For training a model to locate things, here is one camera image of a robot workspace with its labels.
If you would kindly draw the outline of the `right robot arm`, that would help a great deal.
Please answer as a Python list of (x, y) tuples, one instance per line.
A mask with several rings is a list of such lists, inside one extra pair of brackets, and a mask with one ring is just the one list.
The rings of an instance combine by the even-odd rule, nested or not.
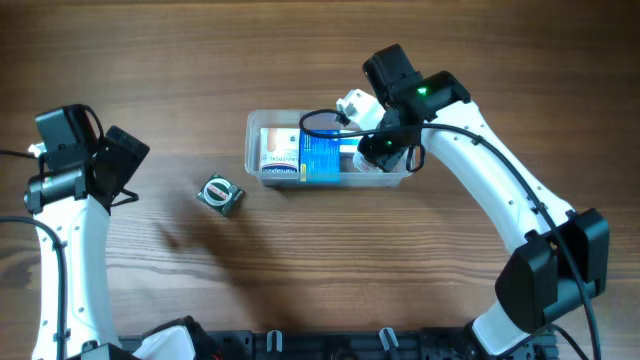
[(440, 160), (495, 225), (509, 254), (496, 301), (467, 328), (474, 353), (499, 359), (585, 311), (593, 356), (601, 341), (592, 301), (606, 288), (609, 225), (595, 209), (577, 212), (545, 188), (498, 139), (470, 93), (449, 72), (411, 66), (363, 68), (384, 110), (364, 135), (367, 162), (390, 171), (402, 156)]

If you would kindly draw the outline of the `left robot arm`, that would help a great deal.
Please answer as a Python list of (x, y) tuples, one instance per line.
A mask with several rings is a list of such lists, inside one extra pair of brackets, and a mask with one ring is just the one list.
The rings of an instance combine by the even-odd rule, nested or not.
[(35, 359), (193, 359), (196, 349), (184, 319), (161, 326), (124, 348), (112, 319), (106, 240), (115, 196), (149, 148), (117, 126), (97, 152), (85, 157), (74, 144), (62, 150), (37, 145), (43, 160), (70, 155), (66, 166), (29, 180), (28, 223), (40, 244), (40, 325)]

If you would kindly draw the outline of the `blue yellow VapoDrops box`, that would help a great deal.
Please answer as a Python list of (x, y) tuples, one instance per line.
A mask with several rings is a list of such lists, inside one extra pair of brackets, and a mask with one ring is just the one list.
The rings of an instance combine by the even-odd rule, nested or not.
[(339, 140), (301, 132), (299, 173), (304, 183), (337, 183), (340, 180)]

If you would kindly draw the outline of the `white green small box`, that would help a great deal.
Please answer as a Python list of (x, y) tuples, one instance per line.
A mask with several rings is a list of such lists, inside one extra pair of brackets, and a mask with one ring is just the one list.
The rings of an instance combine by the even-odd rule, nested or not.
[(358, 150), (360, 137), (341, 138), (339, 140), (339, 151), (342, 155), (354, 154)]

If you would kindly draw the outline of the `Hansaplast plaster box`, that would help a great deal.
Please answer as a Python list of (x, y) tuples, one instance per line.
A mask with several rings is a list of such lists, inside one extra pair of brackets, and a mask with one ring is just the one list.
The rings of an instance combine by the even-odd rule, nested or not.
[(259, 170), (265, 173), (297, 173), (299, 137), (300, 130), (295, 128), (262, 128)]

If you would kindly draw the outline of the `dark green round-logo box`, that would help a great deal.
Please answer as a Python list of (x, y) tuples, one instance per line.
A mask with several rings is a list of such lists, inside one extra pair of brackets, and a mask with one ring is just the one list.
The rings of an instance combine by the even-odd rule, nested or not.
[(218, 173), (213, 173), (196, 198), (222, 216), (228, 217), (244, 195), (244, 190), (236, 184)]

